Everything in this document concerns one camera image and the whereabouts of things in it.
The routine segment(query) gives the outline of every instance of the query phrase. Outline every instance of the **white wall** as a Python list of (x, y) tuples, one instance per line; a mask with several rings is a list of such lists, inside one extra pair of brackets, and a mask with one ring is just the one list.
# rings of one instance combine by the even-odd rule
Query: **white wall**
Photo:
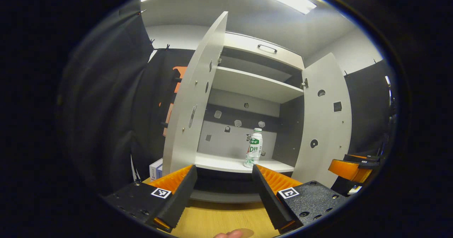
[(158, 25), (146, 27), (154, 48), (184, 48), (195, 50), (209, 27), (197, 25)]
[(343, 75), (344, 71), (348, 74), (356, 72), (374, 64), (374, 60), (376, 62), (382, 60), (381, 54), (371, 40), (357, 28), (307, 57), (304, 60), (305, 67), (309, 67), (330, 52), (335, 56)]

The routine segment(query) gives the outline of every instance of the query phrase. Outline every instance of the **wooden table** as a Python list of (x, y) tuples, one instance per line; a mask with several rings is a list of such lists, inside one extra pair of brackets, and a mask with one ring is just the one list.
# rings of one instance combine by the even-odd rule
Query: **wooden table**
[(279, 235), (262, 203), (221, 204), (190, 200), (171, 235), (182, 238), (212, 238), (238, 228), (254, 231), (252, 238)]

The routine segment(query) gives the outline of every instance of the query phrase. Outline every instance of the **ceiling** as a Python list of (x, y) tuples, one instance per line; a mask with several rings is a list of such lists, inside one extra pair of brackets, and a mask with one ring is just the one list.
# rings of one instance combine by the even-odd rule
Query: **ceiling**
[(210, 27), (228, 11), (227, 31), (267, 40), (306, 58), (356, 26), (330, 5), (317, 5), (308, 14), (274, 0), (148, 0), (143, 21), (153, 25)]

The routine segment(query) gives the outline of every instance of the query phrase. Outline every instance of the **white shelf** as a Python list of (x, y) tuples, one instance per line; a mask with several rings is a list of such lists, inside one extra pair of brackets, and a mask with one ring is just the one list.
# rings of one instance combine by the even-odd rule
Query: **white shelf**
[(212, 88), (255, 98), (286, 103), (304, 95), (304, 90), (285, 83), (235, 69), (217, 67)]
[[(195, 165), (197, 167), (224, 172), (251, 173), (252, 169), (244, 166), (244, 160), (245, 157), (244, 159), (237, 159), (199, 152), (195, 155)], [(279, 173), (294, 171), (294, 167), (283, 164), (282, 162), (274, 159), (260, 159), (258, 164)]]

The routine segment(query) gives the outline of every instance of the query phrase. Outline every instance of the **drawer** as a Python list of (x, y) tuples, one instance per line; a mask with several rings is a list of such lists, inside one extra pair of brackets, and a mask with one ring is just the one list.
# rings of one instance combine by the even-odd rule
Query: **drawer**
[(299, 70), (304, 69), (302, 57), (298, 54), (272, 43), (249, 36), (225, 33), (225, 42), (223, 43), (223, 46), (273, 59)]

